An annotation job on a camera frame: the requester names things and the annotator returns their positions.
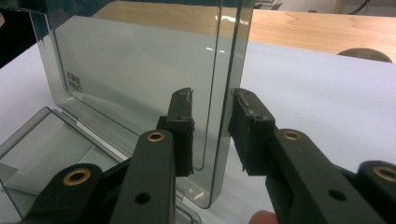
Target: transparent plastic box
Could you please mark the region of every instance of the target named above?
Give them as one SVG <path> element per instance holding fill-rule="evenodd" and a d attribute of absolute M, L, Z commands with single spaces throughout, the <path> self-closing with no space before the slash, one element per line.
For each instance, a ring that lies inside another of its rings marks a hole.
<path fill-rule="evenodd" d="M 228 153 L 231 92 L 239 87 L 253 1 L 0 1 L 30 12 L 50 92 L 0 146 L 2 184 L 21 216 L 63 168 L 103 171 L 134 154 L 139 134 L 167 114 L 174 91 L 193 89 L 194 174 L 177 195 L 208 208 Z M 199 222 L 178 203 L 178 223 Z"/>

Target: wire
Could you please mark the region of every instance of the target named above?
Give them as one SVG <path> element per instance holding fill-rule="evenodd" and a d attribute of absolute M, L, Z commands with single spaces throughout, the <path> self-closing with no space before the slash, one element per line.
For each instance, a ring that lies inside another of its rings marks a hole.
<path fill-rule="evenodd" d="M 356 13 L 358 13 L 359 11 L 361 11 L 362 8 L 364 8 L 365 6 L 367 6 L 367 4 L 370 2 L 370 0 L 366 0 L 360 7 L 358 7 L 355 11 L 349 13 L 348 15 L 355 15 Z"/>

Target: wooden table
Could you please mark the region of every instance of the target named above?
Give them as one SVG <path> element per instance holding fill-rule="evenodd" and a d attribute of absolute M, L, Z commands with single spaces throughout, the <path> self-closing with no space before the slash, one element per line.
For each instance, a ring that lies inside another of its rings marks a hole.
<path fill-rule="evenodd" d="M 233 36 L 235 8 L 222 11 L 222 35 Z M 113 2 L 94 17 L 216 35 L 218 7 Z M 339 53 L 369 48 L 396 62 L 396 18 L 255 9 L 250 41 Z"/>

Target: white tabletop surface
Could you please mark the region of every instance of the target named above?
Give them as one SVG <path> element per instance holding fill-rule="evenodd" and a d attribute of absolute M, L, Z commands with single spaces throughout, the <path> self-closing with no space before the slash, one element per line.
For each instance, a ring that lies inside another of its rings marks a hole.
<path fill-rule="evenodd" d="M 396 163 L 394 64 L 250 42 L 241 87 L 261 98 L 279 128 L 308 134 L 335 164 L 356 171 L 362 161 Z M 55 107 L 37 46 L 0 69 L 0 91 L 1 144 L 40 108 Z M 0 222 L 15 220 L 10 206 L 0 194 Z M 243 173 L 231 146 L 221 195 L 194 210 L 203 223 L 221 224 L 248 223 L 262 209 L 273 210 L 264 178 Z"/>

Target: clear plastic lid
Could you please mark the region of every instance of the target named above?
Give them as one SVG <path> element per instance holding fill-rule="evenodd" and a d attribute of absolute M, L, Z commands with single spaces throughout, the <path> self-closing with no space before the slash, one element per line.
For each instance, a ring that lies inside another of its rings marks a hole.
<path fill-rule="evenodd" d="M 131 157 L 139 134 L 167 114 L 172 93 L 191 87 L 194 175 L 178 178 L 177 188 L 210 206 L 221 190 L 231 91 L 242 75 L 253 1 L 42 0 L 6 7 L 31 11 L 55 104 L 102 139 L 112 162 Z"/>

